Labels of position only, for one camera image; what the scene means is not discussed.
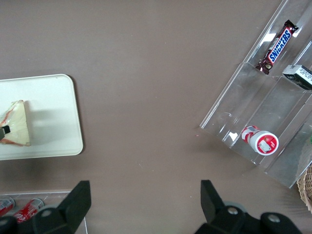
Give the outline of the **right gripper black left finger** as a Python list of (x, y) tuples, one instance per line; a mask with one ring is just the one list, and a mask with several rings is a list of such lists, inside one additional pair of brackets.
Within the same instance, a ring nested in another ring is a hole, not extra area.
[(90, 181), (80, 181), (57, 206), (32, 217), (35, 234), (74, 234), (91, 207)]

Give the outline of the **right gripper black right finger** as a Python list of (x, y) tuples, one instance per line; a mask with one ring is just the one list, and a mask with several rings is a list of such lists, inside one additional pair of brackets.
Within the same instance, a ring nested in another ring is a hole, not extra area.
[(197, 234), (261, 234), (260, 221), (236, 205), (226, 205), (210, 180), (200, 184), (200, 202), (206, 223)]

